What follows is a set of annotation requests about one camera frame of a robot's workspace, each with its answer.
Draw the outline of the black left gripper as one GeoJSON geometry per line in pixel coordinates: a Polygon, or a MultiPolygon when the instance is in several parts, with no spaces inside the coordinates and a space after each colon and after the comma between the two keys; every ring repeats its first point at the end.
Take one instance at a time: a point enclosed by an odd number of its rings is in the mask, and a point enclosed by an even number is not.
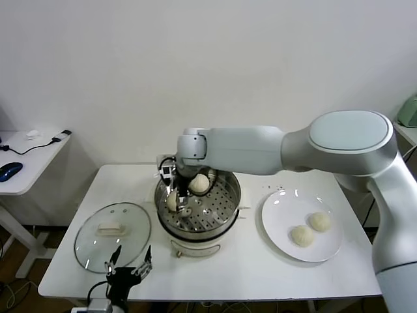
{"type": "Polygon", "coordinates": [[[108,299],[111,302],[127,302],[130,289],[139,285],[142,277],[146,277],[152,270],[151,246],[148,247],[143,263],[139,267],[116,267],[116,262],[121,254],[119,245],[105,262],[106,279],[109,284],[108,299]]]}

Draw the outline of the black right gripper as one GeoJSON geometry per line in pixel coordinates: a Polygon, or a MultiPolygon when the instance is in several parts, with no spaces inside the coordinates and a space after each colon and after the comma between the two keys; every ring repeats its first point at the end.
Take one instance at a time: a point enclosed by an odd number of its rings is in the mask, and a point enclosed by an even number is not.
{"type": "MultiPolygon", "coordinates": [[[[176,165],[176,178],[175,182],[177,184],[177,212],[181,212],[186,209],[188,204],[188,185],[195,177],[195,167],[185,166],[185,165],[176,165]]],[[[173,179],[166,179],[166,190],[167,195],[175,189],[175,184],[173,179]]]]}

